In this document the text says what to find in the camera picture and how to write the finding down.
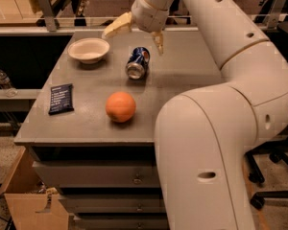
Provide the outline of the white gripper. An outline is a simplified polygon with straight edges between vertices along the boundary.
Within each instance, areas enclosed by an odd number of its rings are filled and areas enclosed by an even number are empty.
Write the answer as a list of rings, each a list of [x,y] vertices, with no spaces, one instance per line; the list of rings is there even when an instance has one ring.
[[[162,28],[168,16],[168,4],[165,0],[134,0],[132,12],[125,12],[104,29],[102,39],[130,33],[132,22],[147,33],[151,33],[158,53],[163,55]]]

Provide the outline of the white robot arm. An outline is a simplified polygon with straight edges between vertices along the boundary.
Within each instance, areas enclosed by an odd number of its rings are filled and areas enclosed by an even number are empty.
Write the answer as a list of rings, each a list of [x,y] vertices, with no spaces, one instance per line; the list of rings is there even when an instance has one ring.
[[[163,46],[174,0],[135,0],[103,32],[132,24]],[[243,156],[288,125],[288,63],[232,0],[183,0],[223,83],[177,95],[159,111],[156,165],[171,230],[255,230]]]

